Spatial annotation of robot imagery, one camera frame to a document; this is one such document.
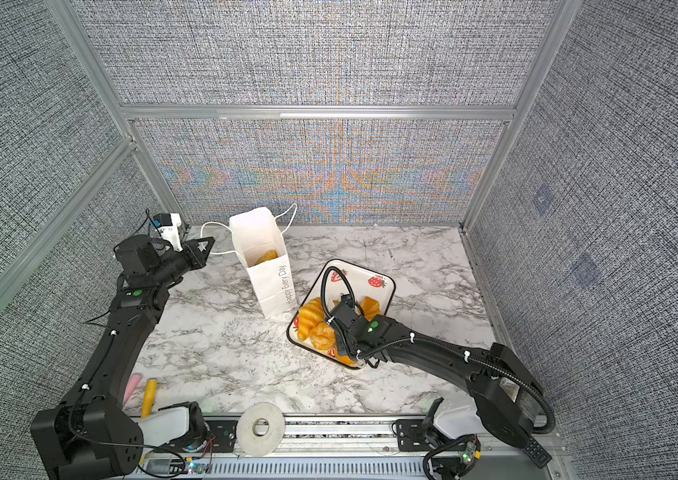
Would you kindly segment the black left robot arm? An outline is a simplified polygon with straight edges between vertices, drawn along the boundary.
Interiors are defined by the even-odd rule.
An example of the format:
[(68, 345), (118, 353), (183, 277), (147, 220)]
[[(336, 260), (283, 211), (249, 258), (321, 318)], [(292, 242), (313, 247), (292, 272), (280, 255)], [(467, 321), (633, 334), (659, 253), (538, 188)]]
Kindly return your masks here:
[(114, 248), (122, 271), (106, 311), (104, 331), (73, 387), (59, 403), (35, 415), (30, 432), (51, 479), (106, 479), (138, 468), (145, 450), (180, 458), (208, 437), (199, 405), (171, 406), (180, 430), (147, 442), (140, 425), (123, 410), (124, 394), (137, 357), (184, 275), (205, 267), (213, 237), (182, 243), (139, 234)]

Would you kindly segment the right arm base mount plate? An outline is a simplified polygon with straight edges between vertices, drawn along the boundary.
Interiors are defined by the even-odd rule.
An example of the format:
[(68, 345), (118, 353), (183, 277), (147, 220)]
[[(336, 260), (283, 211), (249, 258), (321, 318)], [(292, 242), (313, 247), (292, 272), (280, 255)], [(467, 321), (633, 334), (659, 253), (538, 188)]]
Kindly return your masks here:
[(401, 452), (429, 452), (452, 441), (423, 418), (397, 419), (392, 431)]

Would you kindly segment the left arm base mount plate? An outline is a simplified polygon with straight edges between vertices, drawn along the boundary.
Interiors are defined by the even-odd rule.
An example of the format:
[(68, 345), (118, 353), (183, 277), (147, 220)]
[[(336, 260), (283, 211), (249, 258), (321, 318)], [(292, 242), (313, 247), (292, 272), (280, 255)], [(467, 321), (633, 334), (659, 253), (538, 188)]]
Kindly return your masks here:
[(237, 439), (237, 424), (237, 419), (191, 421), (188, 432), (174, 440), (173, 446), (194, 456), (231, 453)]

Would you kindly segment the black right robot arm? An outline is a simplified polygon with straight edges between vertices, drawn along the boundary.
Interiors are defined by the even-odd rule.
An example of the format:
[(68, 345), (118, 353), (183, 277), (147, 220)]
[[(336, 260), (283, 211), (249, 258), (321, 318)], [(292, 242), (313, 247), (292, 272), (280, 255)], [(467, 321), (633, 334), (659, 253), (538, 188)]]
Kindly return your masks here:
[(483, 427), (510, 446), (524, 449), (533, 435), (555, 429), (556, 417), (541, 385), (510, 347), (452, 344), (384, 315), (369, 321), (346, 275), (335, 266), (322, 275), (320, 300), (338, 354), (373, 368), (382, 362), (408, 365), (455, 385), (473, 398)]

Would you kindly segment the round bun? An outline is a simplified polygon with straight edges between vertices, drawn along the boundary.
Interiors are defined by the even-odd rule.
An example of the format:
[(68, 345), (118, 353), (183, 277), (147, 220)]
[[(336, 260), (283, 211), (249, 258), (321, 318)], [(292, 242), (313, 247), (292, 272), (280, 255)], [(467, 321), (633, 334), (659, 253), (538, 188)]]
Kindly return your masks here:
[(316, 324), (309, 334), (313, 347), (320, 351), (328, 351), (336, 346), (335, 331), (327, 322)]

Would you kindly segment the white paper gift bag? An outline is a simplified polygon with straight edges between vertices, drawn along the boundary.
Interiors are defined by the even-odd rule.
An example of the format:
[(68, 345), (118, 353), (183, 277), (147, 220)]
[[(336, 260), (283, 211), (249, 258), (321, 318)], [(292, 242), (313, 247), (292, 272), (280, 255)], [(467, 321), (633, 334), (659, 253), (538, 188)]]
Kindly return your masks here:
[[(234, 254), (244, 267), (265, 317), (291, 311), (296, 307), (296, 295), (290, 259), (284, 234), (291, 227), (298, 211), (296, 202), (283, 213), (273, 215), (259, 207), (229, 218), (227, 224), (208, 221), (201, 225), (199, 237), (204, 237), (207, 225), (220, 226), (230, 233), (233, 249), (212, 252), (212, 255)], [(255, 266), (257, 259), (274, 249), (277, 259)]]

